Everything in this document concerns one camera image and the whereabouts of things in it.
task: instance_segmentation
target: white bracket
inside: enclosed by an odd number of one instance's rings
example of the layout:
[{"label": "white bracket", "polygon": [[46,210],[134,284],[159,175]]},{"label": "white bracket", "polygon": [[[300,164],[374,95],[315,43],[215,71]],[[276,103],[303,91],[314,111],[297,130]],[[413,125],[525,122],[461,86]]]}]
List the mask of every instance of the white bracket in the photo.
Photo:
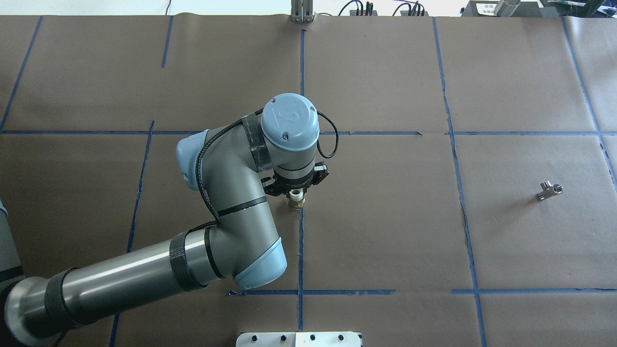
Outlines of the white bracket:
[{"label": "white bracket", "polygon": [[292,22],[312,22],[314,18],[313,0],[291,0]]},{"label": "white bracket", "polygon": [[354,332],[243,333],[236,347],[362,347],[362,335]]}]

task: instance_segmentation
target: white label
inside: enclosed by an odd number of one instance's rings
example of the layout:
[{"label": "white label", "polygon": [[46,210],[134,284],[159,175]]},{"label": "white label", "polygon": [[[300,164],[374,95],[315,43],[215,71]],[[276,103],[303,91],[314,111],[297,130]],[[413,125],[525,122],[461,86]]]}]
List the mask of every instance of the white label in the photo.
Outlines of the white label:
[{"label": "white label", "polygon": [[497,4],[476,4],[476,8],[480,15],[495,15],[496,5]]}]

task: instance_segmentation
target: round blue cap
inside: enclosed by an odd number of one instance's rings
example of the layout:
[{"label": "round blue cap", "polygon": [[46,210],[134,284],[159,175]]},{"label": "round blue cap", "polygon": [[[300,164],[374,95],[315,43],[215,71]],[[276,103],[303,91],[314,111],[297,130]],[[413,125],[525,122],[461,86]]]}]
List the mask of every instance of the round blue cap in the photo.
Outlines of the round blue cap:
[{"label": "round blue cap", "polygon": [[305,151],[319,137],[317,110],[302,95],[277,95],[263,108],[262,130],[266,138],[279,148]]}]

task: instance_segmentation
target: robotic arm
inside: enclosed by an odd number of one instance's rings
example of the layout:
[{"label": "robotic arm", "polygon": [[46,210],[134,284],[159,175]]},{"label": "robotic arm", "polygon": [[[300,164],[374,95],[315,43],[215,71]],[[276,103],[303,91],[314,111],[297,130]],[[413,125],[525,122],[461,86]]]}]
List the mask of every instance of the robotic arm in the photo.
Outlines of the robotic arm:
[{"label": "robotic arm", "polygon": [[[215,221],[50,279],[0,280],[1,341],[42,346],[60,332],[225,278],[243,290],[274,281],[287,262],[266,194],[302,206],[306,189],[328,175],[324,162],[315,163],[318,137],[313,104],[286,93],[263,111],[181,140],[176,156],[184,180],[201,191]],[[273,176],[260,178],[270,170]],[[0,224],[3,235],[10,239]],[[18,259],[12,239],[2,251]]]}]

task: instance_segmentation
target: blue joint cover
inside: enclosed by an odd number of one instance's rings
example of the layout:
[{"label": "blue joint cover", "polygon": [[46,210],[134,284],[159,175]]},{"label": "blue joint cover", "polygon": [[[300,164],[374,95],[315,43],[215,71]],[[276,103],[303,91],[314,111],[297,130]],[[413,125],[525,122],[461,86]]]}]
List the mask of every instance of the blue joint cover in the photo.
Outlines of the blue joint cover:
[{"label": "blue joint cover", "polygon": [[279,148],[305,151],[319,137],[317,110],[302,95],[279,94],[263,108],[262,130],[266,138]]},{"label": "blue joint cover", "polygon": [[205,137],[208,135],[208,130],[193,134],[187,138],[183,138],[176,146],[176,159],[184,182],[192,190],[198,190],[197,177],[195,176],[195,165],[197,164],[197,155],[204,147]]},{"label": "blue joint cover", "polygon": [[234,279],[240,289],[247,290],[276,280],[285,272],[285,269],[287,269],[287,259],[285,259],[281,238],[278,238],[267,251],[237,274]]},{"label": "blue joint cover", "polygon": [[9,211],[7,211],[4,205],[2,205],[2,200],[0,200],[0,211],[3,211],[7,217],[9,216]]}]

